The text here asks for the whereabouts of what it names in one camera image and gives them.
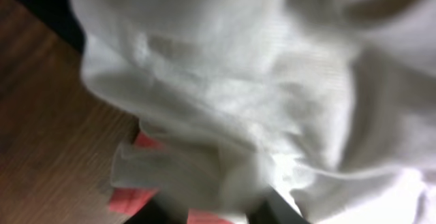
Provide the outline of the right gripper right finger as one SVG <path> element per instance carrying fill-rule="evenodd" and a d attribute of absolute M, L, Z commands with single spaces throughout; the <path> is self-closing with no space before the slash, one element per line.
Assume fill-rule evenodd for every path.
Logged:
<path fill-rule="evenodd" d="M 248 214 L 249 224 L 309 224 L 276 191 Z"/>

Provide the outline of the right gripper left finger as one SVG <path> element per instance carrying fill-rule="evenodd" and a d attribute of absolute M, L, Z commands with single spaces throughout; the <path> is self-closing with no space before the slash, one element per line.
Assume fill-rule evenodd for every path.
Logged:
<path fill-rule="evenodd" d="M 182 213 L 181 217 L 176 217 L 164 210 L 153 197 L 124 224 L 186 224 L 187 219 L 187 210 Z"/>

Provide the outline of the white t-shirt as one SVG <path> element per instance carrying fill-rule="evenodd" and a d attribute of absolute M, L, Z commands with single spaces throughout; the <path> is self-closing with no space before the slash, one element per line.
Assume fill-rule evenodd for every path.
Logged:
<path fill-rule="evenodd" d="M 122 143 L 115 187 L 244 217 L 277 192 L 310 223 L 435 222 L 435 0 L 71 0 Z"/>

